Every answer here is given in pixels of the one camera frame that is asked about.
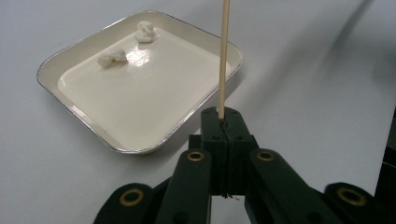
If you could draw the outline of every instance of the wooden stick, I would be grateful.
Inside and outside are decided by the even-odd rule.
[[[224,0],[222,27],[221,27],[221,49],[220,49],[220,69],[219,69],[219,112],[218,112],[219,119],[224,119],[225,73],[226,73],[226,63],[227,63],[229,14],[230,14],[230,0]]]

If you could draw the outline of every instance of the brass ring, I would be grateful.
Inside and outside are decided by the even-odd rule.
[[[261,161],[273,161],[275,156],[271,152],[261,151],[257,153],[257,159]]]
[[[344,202],[355,206],[364,206],[367,204],[366,197],[354,189],[340,188],[337,190],[337,195]]]
[[[189,161],[203,161],[204,158],[205,155],[202,152],[194,151],[187,154],[187,159],[189,159]]]
[[[137,194],[137,198],[134,199],[134,200],[131,200],[131,201],[127,200],[126,197],[127,197],[129,194],[132,194],[132,193]],[[127,191],[125,191],[125,192],[121,195],[121,197],[120,197],[120,203],[121,203],[122,205],[124,205],[124,206],[134,206],[134,205],[137,205],[137,204],[139,204],[140,202],[142,202],[142,200],[143,200],[143,195],[144,195],[144,193],[143,193],[143,191],[142,191],[141,189],[130,189],[130,190],[127,190]]]

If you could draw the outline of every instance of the table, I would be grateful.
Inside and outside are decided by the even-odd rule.
[[[215,35],[222,1],[0,3],[0,223],[92,223],[108,196],[172,175],[199,133],[189,120],[147,156],[109,150],[35,80],[53,53],[130,14],[159,10]],[[392,0],[232,1],[229,39],[244,62],[226,106],[261,147],[314,189],[374,194],[396,105]],[[212,223],[249,223],[243,197],[213,200]]]

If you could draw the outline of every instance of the rectangular tray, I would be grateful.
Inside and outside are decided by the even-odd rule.
[[[149,21],[152,43],[134,39]],[[101,67],[122,48],[127,63]],[[162,146],[219,87],[220,39],[157,11],[134,14],[48,58],[38,82],[110,148],[144,154]],[[228,44],[227,79],[242,63]]]

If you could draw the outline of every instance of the black object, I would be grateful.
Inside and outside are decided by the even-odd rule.
[[[99,223],[210,223],[212,195],[245,195],[251,223],[396,223],[370,194],[345,183],[324,194],[309,188],[276,152],[260,149],[242,116],[215,107],[201,114],[200,135],[191,135],[174,175],[152,189],[117,189],[99,211]]]

